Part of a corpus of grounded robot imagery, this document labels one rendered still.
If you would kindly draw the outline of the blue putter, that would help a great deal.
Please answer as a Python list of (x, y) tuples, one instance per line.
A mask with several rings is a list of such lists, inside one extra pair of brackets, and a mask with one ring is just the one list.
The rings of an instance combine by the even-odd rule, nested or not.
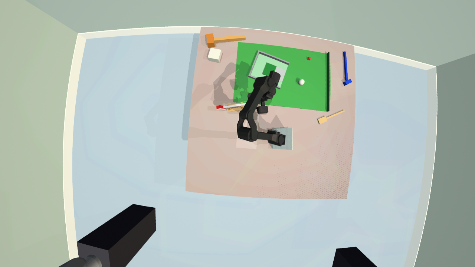
[(352, 82), (351, 79), (348, 80), (346, 51), (343, 52), (343, 60), (344, 60), (345, 80), (346, 80), (345, 82), (343, 82), (343, 85), (346, 86), (347, 84)]

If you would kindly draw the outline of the orange mallet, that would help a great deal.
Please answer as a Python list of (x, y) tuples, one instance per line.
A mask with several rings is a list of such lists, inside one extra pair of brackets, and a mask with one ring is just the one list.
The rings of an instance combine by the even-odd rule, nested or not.
[(211, 34), (206, 34), (206, 37), (207, 37), (208, 48), (215, 47), (215, 43), (217, 43), (217, 42), (245, 40), (245, 35), (215, 37), (214, 38), (213, 34), (211, 33)]

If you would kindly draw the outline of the green flat mat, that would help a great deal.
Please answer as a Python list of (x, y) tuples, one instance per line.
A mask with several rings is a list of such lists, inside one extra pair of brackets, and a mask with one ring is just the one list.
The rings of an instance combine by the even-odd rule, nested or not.
[[(233, 102), (246, 103), (255, 79), (248, 75), (258, 51), (290, 62), (281, 89), (265, 105), (327, 112), (327, 53), (291, 47), (239, 42)], [(308, 57), (311, 59), (308, 60)], [(299, 85), (299, 80), (304, 84)]]

